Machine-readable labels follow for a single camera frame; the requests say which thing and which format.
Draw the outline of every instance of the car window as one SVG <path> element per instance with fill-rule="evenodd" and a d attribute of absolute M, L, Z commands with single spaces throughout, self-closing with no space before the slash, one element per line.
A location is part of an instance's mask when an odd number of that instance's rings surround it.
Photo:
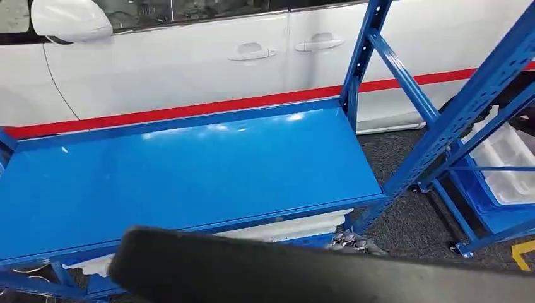
<path fill-rule="evenodd" d="M 313 8 L 315 6 L 327 6 L 351 2 L 363 2 L 363 0 L 289 0 L 290 8 Z"/>
<path fill-rule="evenodd" d="M 94 0 L 114 31 L 262 13 L 270 0 Z"/>
<path fill-rule="evenodd" d="M 33 0 L 0 0 L 0 45 L 41 43 L 33 30 L 30 5 Z"/>
<path fill-rule="evenodd" d="M 0 33 L 25 33 L 30 29 L 28 0 L 0 1 Z"/>

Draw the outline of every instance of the red line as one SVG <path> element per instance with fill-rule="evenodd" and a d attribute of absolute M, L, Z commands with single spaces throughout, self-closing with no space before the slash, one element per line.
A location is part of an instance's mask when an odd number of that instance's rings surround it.
<path fill-rule="evenodd" d="M 535 69 L 535 62 L 528 64 L 526 69 Z M 420 85 L 442 83 L 456 80 L 468 79 L 476 71 L 475 68 L 462 69 L 458 71 L 447 71 L 435 74 L 423 74 L 415 76 L 415 80 Z M 37 124 L 20 127 L 6 127 L 5 131 L 16 139 L 45 136 L 48 134 L 66 133 L 70 131 L 82 131 L 85 129 L 108 128 L 135 123 L 159 121 L 188 116 L 211 114 L 215 112 L 226 112 L 230 110 L 246 109 L 251 107 L 261 107 L 267 105 L 287 104 L 300 100 L 315 98 L 325 98 L 336 96 L 340 93 L 342 86 L 330 86 L 302 90 L 289 93 L 278 93 L 261 97 L 251 97 L 236 100 L 226 100 L 208 104 L 188 105 L 174 107 L 171 109 L 151 110 L 147 112 L 135 112 L 131 114 L 121 114 L 115 116 L 82 119 L 75 121 L 55 122 L 50 124 Z M 399 88 L 396 79 L 377 80 L 365 82 L 360 85 L 359 92 L 374 92 L 376 90 L 388 90 Z"/>

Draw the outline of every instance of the car door handle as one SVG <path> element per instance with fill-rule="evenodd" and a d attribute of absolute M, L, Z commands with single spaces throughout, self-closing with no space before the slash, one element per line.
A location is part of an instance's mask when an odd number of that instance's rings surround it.
<path fill-rule="evenodd" d="M 342 39 L 332 39 L 320 42 L 307 41 L 297 44 L 295 46 L 295 50 L 298 52 L 313 52 L 321 49 L 332 49 L 333 47 L 340 46 L 343 43 L 344 40 Z"/>
<path fill-rule="evenodd" d="M 246 60 L 255 60 L 255 59 L 263 59 L 267 57 L 273 57 L 277 54 L 276 49 L 263 49 L 263 50 L 257 50 L 254 52 L 246 52 L 244 54 L 239 54 L 235 57 L 229 57 L 229 60 L 232 61 L 246 61 Z"/>

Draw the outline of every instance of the shelf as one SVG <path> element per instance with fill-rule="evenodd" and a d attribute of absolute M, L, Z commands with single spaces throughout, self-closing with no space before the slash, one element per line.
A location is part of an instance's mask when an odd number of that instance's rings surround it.
<path fill-rule="evenodd" d="M 384 197 L 336 99 L 22 141 L 0 193 L 4 262 L 132 225 L 219 232 Z"/>
<path fill-rule="evenodd" d="M 470 165 L 469 161 L 467 159 L 460 160 L 459 166 L 463 165 Z M 535 218 L 535 209 L 529 206 L 524 209 L 503 206 L 500 209 L 495 208 L 492 210 L 492 208 L 489 207 L 493 204 L 491 200 L 493 197 L 490 196 L 492 193 L 488 188 L 485 188 L 486 184 L 481 184 L 481 179 L 474 176 L 474 174 L 477 173 L 478 172 L 469 170 L 450 171 L 450 176 L 452 177 L 452 182 L 461 192 L 468 205 L 475 212 L 476 216 L 485 226 L 485 228 L 487 228 L 490 232 L 496 234 L 522 222 Z M 535 229 L 528 230 L 518 236 L 531 234 L 535 234 Z"/>

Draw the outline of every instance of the door seam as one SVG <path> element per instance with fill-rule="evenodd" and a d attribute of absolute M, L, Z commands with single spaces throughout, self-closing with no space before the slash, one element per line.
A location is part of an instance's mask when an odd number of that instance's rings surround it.
<path fill-rule="evenodd" d="M 69 107 L 69 110 L 71 110 L 71 112 L 73 113 L 73 115 L 76 117 L 77 120 L 80 120 L 80 118 L 78 117 L 78 115 L 74 112 L 73 108 L 69 105 L 69 103 L 67 103 L 67 100 L 65 100 L 65 97 L 63 97 L 63 94 L 61 93 L 61 91 L 59 90 L 59 87 L 57 87 L 57 84 L 56 84 L 56 81 L 54 79 L 54 76 L 52 75 L 52 71 L 50 70 L 50 64 L 49 64 L 49 59 L 47 57 L 47 52 L 45 50 L 45 44 L 43 43 L 42 44 L 42 47 L 43 47 L 43 55 L 45 56 L 45 62 L 47 63 L 47 69 L 49 70 L 49 75 L 50 75 L 50 78 L 52 79 L 52 82 L 54 84 L 54 86 L 56 87 L 56 90 L 57 92 L 59 93 L 59 96 L 63 99 L 63 102 L 65 102 L 65 105 L 67 105 L 67 107 Z"/>
<path fill-rule="evenodd" d="M 290 49 L 290 35 L 291 35 L 291 28 L 290 28 L 290 23 L 291 23 L 291 13 L 290 13 L 290 10 L 288 10 L 286 12 L 286 28 L 285 28 L 285 58 L 284 58 L 284 64 L 283 64 L 283 90 L 284 92 L 287 91 L 287 88 L 288 88 L 288 73 L 290 71 L 290 52 L 291 52 L 291 49 Z"/>

